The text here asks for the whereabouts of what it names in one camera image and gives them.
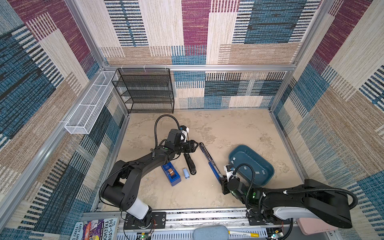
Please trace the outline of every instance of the black mounting plate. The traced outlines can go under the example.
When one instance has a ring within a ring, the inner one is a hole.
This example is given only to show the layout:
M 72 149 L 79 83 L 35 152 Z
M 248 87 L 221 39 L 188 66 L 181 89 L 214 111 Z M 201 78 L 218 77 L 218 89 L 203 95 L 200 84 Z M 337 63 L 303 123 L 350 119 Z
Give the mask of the black mounting plate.
M 152 212 L 152 218 L 156 221 L 156 229 L 161 229 L 166 227 L 166 212 Z M 127 214 L 126 220 L 124 222 L 124 230 L 135 230 L 141 229 L 140 222 L 135 219 L 131 214 Z M 148 227 L 143 229 L 151 229 L 153 226 L 153 221 L 149 224 Z

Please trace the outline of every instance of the blue container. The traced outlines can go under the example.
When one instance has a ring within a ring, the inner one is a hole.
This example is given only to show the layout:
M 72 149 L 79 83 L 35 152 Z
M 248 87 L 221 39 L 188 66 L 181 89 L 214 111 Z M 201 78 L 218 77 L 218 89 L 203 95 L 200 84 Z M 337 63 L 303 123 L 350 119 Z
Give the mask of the blue container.
M 251 165 L 255 171 L 255 180 L 253 182 L 254 187 L 264 186 L 275 174 L 273 166 L 246 145 L 237 146 L 229 154 L 229 163 L 233 164 L 235 168 L 242 163 L 248 163 Z M 252 173 L 249 167 L 241 166 L 237 172 L 240 173 L 240 175 L 248 182 L 251 181 Z
M 175 167 L 172 165 L 172 163 L 167 163 L 166 165 L 162 165 L 161 168 L 163 169 L 164 173 L 166 174 L 170 184 L 172 186 L 178 184 L 179 182 L 181 182 L 181 178 L 180 178 L 180 175 L 179 173 L 176 171 Z M 174 175 L 171 176 L 171 174 L 169 173 L 168 169 L 172 169 L 173 172 L 175 173 Z

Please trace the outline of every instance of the beige table surface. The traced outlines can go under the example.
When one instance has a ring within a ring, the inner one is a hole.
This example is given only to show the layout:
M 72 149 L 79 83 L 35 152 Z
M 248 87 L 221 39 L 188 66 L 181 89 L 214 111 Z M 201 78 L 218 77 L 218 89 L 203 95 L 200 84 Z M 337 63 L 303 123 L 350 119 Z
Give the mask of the beige table surface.
M 132 114 L 117 160 L 132 161 L 154 147 L 154 124 L 161 114 Z M 180 125 L 189 127 L 189 139 L 203 142 L 217 167 L 224 173 L 229 153 L 244 144 L 270 162 L 275 174 L 265 186 L 293 187 L 302 184 L 275 125 L 266 109 L 229 109 L 212 111 L 175 111 Z M 164 117 L 157 125 L 158 142 L 177 128 L 173 119 Z M 141 179 L 138 197 L 153 209 L 182 209 L 203 207 L 244 206 L 232 194 L 223 195 L 208 160 L 200 148 L 191 153 L 197 174 L 185 179 L 183 168 L 188 168 L 181 155 L 172 164 L 181 182 L 171 186 L 161 167 Z M 104 206 L 104 211 L 118 210 Z

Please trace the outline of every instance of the yellow marker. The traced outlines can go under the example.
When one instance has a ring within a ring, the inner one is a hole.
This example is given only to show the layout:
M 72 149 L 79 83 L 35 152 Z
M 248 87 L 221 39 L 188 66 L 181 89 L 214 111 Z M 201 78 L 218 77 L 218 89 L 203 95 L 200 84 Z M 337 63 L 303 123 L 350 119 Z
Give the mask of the yellow marker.
M 248 237 L 259 237 L 257 233 L 250 233 L 250 232 L 238 232 L 238 231 L 228 231 L 229 234 L 236 234 L 236 235 L 242 235 L 242 236 L 248 236 Z

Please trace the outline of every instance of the teal plastic tub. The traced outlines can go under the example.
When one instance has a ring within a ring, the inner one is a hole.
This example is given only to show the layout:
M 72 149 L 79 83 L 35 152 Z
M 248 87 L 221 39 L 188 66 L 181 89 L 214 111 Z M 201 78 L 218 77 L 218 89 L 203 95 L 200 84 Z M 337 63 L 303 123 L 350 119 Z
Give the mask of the teal plastic tub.
M 257 154 L 254 150 L 250 149 L 246 145 L 237 146 L 229 154 L 229 163 L 233 164 L 235 168 L 242 163 L 248 163 L 255 171 L 255 180 L 253 182 L 254 187 L 264 186 L 271 180 L 275 174 L 273 166 L 267 162 L 262 156 Z M 245 180 L 251 182 L 252 172 L 249 167 L 241 166 L 237 171 Z

